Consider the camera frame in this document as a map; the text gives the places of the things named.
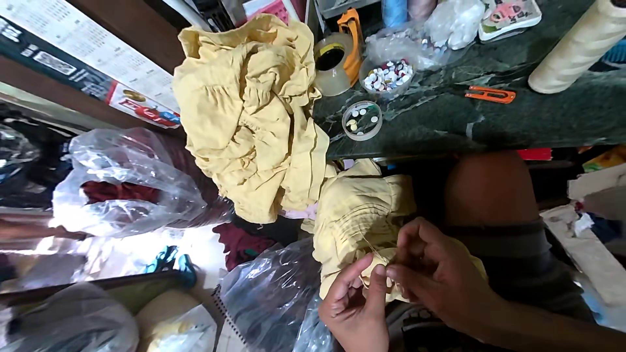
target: maroon fabric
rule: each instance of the maroon fabric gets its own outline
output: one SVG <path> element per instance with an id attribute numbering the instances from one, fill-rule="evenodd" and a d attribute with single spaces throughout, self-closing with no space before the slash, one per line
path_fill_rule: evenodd
<path id="1" fill-rule="evenodd" d="M 128 182 L 113 185 L 104 181 L 87 181 L 83 183 L 81 188 L 89 198 L 88 204 L 104 202 L 105 200 L 145 200 L 156 204 L 160 192 L 152 187 Z"/>
<path id="2" fill-rule="evenodd" d="M 224 244 L 224 253 L 228 253 L 226 255 L 226 269 L 228 271 L 235 269 L 241 263 L 251 261 L 276 243 L 271 239 L 254 237 L 230 223 L 218 225 L 213 231 L 220 234 L 219 241 Z"/>

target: hand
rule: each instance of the hand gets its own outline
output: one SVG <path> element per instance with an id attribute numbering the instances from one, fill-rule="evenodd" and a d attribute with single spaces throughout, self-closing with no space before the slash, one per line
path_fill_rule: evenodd
<path id="1" fill-rule="evenodd" d="M 387 352 L 389 349 L 385 321 L 385 267 L 381 264 L 374 267 L 367 299 L 359 277 L 373 259 L 374 254 L 369 253 L 343 269 L 319 306 L 320 319 L 346 352 Z"/>
<path id="2" fill-rule="evenodd" d="M 387 267 L 387 276 L 405 298 L 421 301 L 446 325 L 478 339 L 508 309 L 468 251 L 423 218 L 400 230 L 396 262 Z"/>

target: fingernail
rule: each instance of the fingernail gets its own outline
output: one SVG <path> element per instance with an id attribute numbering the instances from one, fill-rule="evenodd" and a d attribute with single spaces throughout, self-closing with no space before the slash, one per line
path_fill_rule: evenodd
<path id="1" fill-rule="evenodd" d="M 397 275 L 398 275 L 398 272 L 396 271 L 396 268 L 394 268 L 394 267 L 388 267 L 387 268 L 387 276 L 390 279 L 395 279 Z"/>
<path id="2" fill-rule="evenodd" d="M 385 276 L 385 266 L 382 264 L 378 264 L 374 267 L 374 272 L 378 275 Z"/>

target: teal object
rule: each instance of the teal object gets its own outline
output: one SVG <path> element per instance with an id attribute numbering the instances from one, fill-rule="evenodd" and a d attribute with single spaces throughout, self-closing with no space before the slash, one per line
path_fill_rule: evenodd
<path id="1" fill-rule="evenodd" d="M 151 264 L 146 265 L 146 269 L 143 272 L 148 274 L 150 272 L 173 270 L 177 254 L 178 246 L 166 246 L 164 250 L 156 255 Z"/>
<path id="2" fill-rule="evenodd" d="M 602 59 L 600 60 L 609 65 L 626 64 L 626 39 L 622 39 L 618 41 L 617 44 L 613 48 L 611 48 L 609 51 L 607 51 L 607 53 L 604 54 L 604 56 L 602 56 Z"/>
<path id="3" fill-rule="evenodd" d="M 382 0 L 382 21 L 385 28 L 397 27 L 409 18 L 407 0 Z"/>
<path id="4" fill-rule="evenodd" d="M 183 286 L 192 288 L 198 282 L 198 275 L 193 267 L 192 259 L 189 254 L 183 254 L 178 258 L 178 270 L 181 273 Z"/>

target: tape roll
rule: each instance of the tape roll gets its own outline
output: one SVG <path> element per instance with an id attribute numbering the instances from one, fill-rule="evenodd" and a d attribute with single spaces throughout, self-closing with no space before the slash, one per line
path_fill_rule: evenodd
<path id="1" fill-rule="evenodd" d="M 313 47 L 316 62 L 316 77 L 313 84 L 322 95 L 340 95 L 352 86 L 344 69 L 352 49 L 352 36 L 346 33 L 334 33 Z"/>

